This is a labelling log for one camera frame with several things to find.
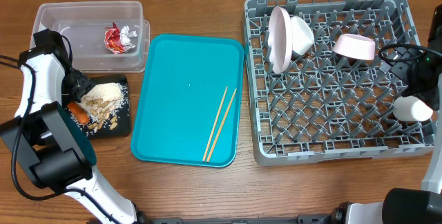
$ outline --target wooden stick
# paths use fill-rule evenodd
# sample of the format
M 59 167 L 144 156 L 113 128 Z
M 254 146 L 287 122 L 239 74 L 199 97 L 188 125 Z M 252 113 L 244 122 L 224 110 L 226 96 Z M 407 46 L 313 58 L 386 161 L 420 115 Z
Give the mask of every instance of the wooden stick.
M 216 133 L 215 141 L 213 141 L 212 149 L 210 150 L 209 157 L 207 158 L 207 162 L 210 162 L 210 158 L 212 157 L 212 153 L 213 153 L 213 150 L 215 149 L 216 142 L 218 141 L 218 137 L 220 136 L 222 127 L 224 126 L 224 121 L 227 118 L 227 114 L 229 114 L 230 106 L 232 105 L 232 102 L 233 102 L 233 99 L 235 97 L 235 94 L 236 94 L 236 88 L 235 88 L 235 91 L 233 92 L 232 98 L 230 99 L 230 102 L 229 102 L 229 105 L 227 107 L 226 113 L 224 114 L 224 117 L 222 118 L 220 128 L 218 129 L 218 132 Z
M 227 87 L 226 90 L 224 90 L 224 95 L 222 96 L 220 108 L 218 108 L 218 113 L 216 113 L 215 123 L 213 123 L 212 132 L 210 132 L 209 141 L 207 141 L 206 152 L 204 152 L 204 157 L 202 158 L 202 162 L 206 160 L 207 152 L 209 151 L 210 147 L 210 141 L 212 140 L 213 132 L 215 131 L 216 122 L 218 121 L 218 117 L 220 116 L 222 104 L 224 103 L 224 98 L 226 97 L 226 93 L 227 93 Z

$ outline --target wooden table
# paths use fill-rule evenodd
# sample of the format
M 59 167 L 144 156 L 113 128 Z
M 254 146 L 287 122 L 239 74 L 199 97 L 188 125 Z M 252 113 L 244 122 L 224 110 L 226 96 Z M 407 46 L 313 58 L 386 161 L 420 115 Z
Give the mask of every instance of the wooden table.
M 0 0 L 0 54 L 18 57 L 29 48 L 42 3 L 99 0 Z M 138 0 L 161 33 L 230 37 L 242 41 L 245 0 Z M 442 0 L 408 0 L 421 43 L 426 45 L 433 9 Z M 23 75 L 0 66 L 0 122 L 13 118 Z M 143 74 L 128 74 L 135 120 Z M 418 189 L 430 156 L 348 160 L 315 165 L 260 167 L 253 159 L 249 92 L 244 70 L 240 134 L 235 161 L 225 169 L 142 162 L 131 152 L 131 137 L 93 141 L 98 167 L 111 185 L 150 217 L 233 218 L 330 213 L 343 201 L 381 201 L 393 187 Z M 10 152 L 0 142 L 0 222 L 84 223 L 92 215 L 68 197 L 33 202 L 20 196 L 10 178 Z M 18 169 L 19 181 L 34 195 L 47 194 Z

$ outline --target plastic bin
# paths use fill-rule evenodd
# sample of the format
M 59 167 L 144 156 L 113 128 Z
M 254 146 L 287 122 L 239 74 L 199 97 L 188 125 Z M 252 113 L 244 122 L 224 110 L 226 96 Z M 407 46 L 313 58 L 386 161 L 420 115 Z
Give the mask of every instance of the plastic bin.
M 137 37 L 127 53 L 113 54 L 104 45 L 105 27 L 115 22 L 129 26 Z M 49 28 L 66 36 L 73 50 L 73 67 L 87 73 L 139 73 L 146 66 L 150 43 L 149 22 L 139 1 L 45 3 L 40 6 L 32 33 Z M 30 47 L 35 47 L 31 37 Z
M 268 25 L 275 6 L 302 17 L 315 44 L 282 74 L 269 61 Z M 339 35 L 386 44 L 419 44 L 407 0 L 246 0 L 244 48 L 253 153 L 260 165 L 343 158 L 394 158 L 431 152 L 434 124 L 401 122 L 392 100 L 406 85 L 380 69 L 332 52 Z

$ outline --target foil wrapper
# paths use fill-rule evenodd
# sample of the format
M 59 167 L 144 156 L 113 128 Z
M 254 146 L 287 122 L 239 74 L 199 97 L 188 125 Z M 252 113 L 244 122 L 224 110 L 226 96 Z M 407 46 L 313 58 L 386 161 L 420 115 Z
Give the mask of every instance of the foil wrapper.
M 124 26 L 120 31 L 117 24 L 112 24 L 112 28 L 105 28 L 104 45 L 107 49 L 114 54 L 122 54 L 136 47 L 135 44 L 131 43 L 131 37 L 137 36 L 135 31 L 129 31 L 128 26 Z

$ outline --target pink bowl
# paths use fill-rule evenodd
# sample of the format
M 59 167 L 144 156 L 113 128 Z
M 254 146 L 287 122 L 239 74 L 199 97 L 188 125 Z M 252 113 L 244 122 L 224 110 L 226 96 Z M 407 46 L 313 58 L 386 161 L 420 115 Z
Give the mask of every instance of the pink bowl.
M 334 45 L 333 51 L 354 59 L 373 60 L 375 43 L 368 37 L 343 34 Z

